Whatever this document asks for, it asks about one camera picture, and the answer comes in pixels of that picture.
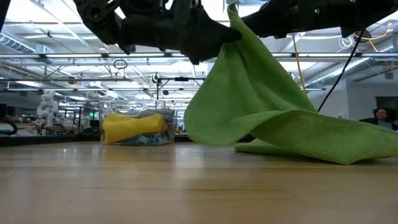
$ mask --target yellow cloth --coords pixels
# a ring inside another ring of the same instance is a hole
[[[156,114],[146,118],[131,118],[123,114],[108,114],[102,124],[104,143],[112,144],[140,134],[158,133],[168,130],[163,116]]]

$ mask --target gray cloth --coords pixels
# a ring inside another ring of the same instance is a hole
[[[379,126],[382,126],[382,127],[385,127],[385,128],[388,128],[388,129],[392,129],[392,123],[391,122],[389,122],[389,121],[378,121],[377,122],[377,124],[379,125]]]

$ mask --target white robot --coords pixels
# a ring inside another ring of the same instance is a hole
[[[54,101],[55,91],[46,90],[41,96],[41,103],[37,108],[37,119],[35,121],[36,126],[52,126],[54,113],[58,113],[58,102]]]

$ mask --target black cable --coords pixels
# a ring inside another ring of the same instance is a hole
[[[360,42],[360,40],[361,40],[362,35],[363,35],[364,32],[365,32],[365,30],[362,30],[361,33],[360,33],[360,35],[358,36],[358,39],[356,40],[356,43],[355,43],[355,46],[354,46],[353,51],[351,52],[351,55],[349,56],[349,58],[348,58],[346,64],[344,65],[343,70],[341,71],[341,74],[338,76],[338,78],[337,78],[335,84],[332,86],[332,88],[330,89],[330,91],[329,91],[328,94],[326,95],[325,99],[323,99],[321,105],[319,106],[318,112],[321,111],[323,105],[326,103],[326,100],[328,100],[328,98],[329,98],[329,96],[331,95],[331,93],[333,92],[333,90],[335,90],[335,88],[336,88],[338,82],[339,82],[340,79],[343,77],[344,72],[345,72],[346,69],[347,69],[347,66],[349,65],[351,59],[354,57],[355,51],[356,51],[356,49],[358,48],[359,42]]]
[[[12,136],[12,135],[14,135],[14,134],[17,134],[17,132],[18,132],[18,127],[17,127],[13,122],[8,121],[6,118],[0,118],[0,122],[1,122],[1,123],[9,124],[9,125],[11,125],[11,127],[14,129],[13,131],[8,131],[8,132],[2,132],[2,131],[0,131],[0,134],[7,134],[7,135],[9,135],[9,136]]]

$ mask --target towel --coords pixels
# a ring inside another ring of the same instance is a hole
[[[192,140],[231,145],[247,133],[257,139],[237,151],[306,156],[337,164],[391,157],[392,130],[317,113],[306,94],[261,40],[228,6],[242,39],[224,44],[213,69],[185,112]]]
[[[168,130],[160,114],[136,119],[123,114],[110,113],[105,117],[102,128],[105,144],[117,143],[138,137],[140,134],[161,133]]]

